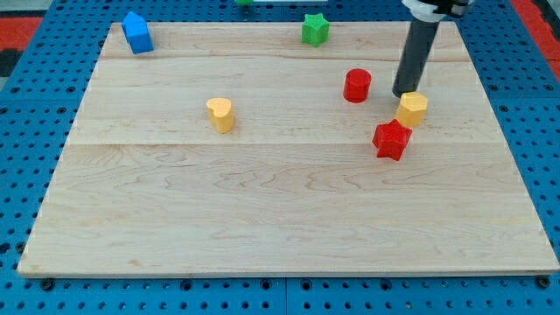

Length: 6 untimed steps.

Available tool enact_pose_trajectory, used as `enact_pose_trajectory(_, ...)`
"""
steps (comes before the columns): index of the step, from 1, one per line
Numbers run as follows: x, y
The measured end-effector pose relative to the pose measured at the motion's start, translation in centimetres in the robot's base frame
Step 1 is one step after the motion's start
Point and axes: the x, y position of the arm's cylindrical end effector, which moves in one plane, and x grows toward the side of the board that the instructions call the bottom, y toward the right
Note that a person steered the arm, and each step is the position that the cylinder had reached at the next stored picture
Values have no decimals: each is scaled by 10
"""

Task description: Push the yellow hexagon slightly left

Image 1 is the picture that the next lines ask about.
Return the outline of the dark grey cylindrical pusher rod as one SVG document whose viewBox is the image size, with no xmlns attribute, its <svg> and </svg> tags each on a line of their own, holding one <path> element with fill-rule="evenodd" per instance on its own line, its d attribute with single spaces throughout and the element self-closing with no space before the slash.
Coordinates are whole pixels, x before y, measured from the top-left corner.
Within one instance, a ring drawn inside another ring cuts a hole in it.
<svg viewBox="0 0 560 315">
<path fill-rule="evenodd" d="M 439 22 L 424 22 L 415 17 L 410 22 L 392 88 L 396 97 L 401 98 L 404 93 L 417 90 L 438 27 Z"/>
</svg>

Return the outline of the white black robot end mount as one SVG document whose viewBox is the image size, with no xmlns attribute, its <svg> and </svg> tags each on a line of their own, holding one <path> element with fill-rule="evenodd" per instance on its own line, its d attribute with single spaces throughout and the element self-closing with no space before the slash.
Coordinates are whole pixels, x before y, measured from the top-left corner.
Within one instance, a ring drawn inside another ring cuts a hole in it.
<svg viewBox="0 0 560 315">
<path fill-rule="evenodd" d="M 475 0 L 402 0 L 412 16 L 427 23 L 440 22 L 446 17 L 462 18 Z"/>
</svg>

